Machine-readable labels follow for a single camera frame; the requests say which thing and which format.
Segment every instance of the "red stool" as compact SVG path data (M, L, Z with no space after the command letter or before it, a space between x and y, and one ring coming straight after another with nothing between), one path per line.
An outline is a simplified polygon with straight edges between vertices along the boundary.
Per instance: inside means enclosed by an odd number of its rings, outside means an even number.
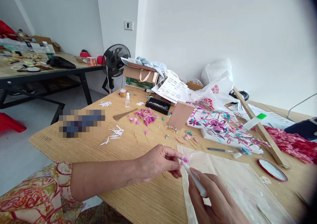
M26 127L18 123L12 117L8 116L5 113L0 113L0 132L5 130L13 129L16 132L23 132L26 130Z

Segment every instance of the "white tool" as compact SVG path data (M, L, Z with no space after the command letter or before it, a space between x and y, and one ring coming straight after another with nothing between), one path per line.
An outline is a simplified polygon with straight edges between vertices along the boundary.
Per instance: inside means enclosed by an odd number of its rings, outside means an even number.
M186 169L187 173L191 176L191 178L193 179L197 189L199 190L200 192L200 195L203 197L203 198L206 198L208 197L207 195L207 191L206 189L201 185L201 183L198 181L198 179L196 179L196 177L192 174L191 170L190 170L190 167L188 166L188 164L184 163L183 162L183 165L184 165L184 168Z

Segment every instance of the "electric fan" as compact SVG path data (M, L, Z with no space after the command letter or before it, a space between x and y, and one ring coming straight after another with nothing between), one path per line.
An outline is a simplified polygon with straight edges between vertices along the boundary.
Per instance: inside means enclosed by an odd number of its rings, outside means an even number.
M109 93L109 91L105 88L109 81L109 89L111 93L113 92L114 82L113 77L118 77L123 73L124 63L121 60L121 57L128 59L130 57L129 49L121 44L115 44L109 47L102 57L102 69L103 72L107 75L107 78L103 84L103 88Z

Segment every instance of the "paper sheet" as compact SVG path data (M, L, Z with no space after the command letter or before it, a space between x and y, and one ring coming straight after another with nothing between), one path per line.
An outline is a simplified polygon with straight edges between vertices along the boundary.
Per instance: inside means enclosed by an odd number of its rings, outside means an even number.
M177 150L190 159L190 167L203 173L218 175L251 224L268 223L256 205L259 205L271 223L295 223L249 164L221 158L181 145L177 145ZM181 173L188 223L198 224L188 193L188 174L184 167L181 168ZM206 205L208 202L210 203L209 198L204 199Z
M266 111L264 111L256 106L253 106L251 104L248 104L248 105L256 116L259 115L260 113L264 113L267 115L267 117L264 118L263 121L261 121L262 125L264 125L264 126L284 130L285 128L287 128L295 123L295 122L288 120L288 119L286 119L286 118L284 118L284 117L282 117L274 112L266 112ZM231 107L229 107L229 109L234 111L236 115L244 118L246 121L250 120L249 115L244 110L241 103L237 103L235 105L232 105Z
M186 102L186 90L188 90L188 87L176 76L171 74L161 87L156 85L152 90L161 97L173 103L177 103L177 101Z

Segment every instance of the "plastic sheet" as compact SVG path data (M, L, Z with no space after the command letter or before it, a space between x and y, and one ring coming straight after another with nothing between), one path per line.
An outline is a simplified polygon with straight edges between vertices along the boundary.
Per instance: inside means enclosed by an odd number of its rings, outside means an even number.
M250 223L268 223L256 205L261 208L271 223L295 223L250 165L207 154L202 151L196 151L181 145L177 145L177 149L190 159L190 167L203 173L218 175L222 179ZM182 182L188 223L198 224L188 193L188 174L184 167L182 167L181 173L183 176ZM204 199L204 203L208 205L208 203L210 204L210 200L208 198Z

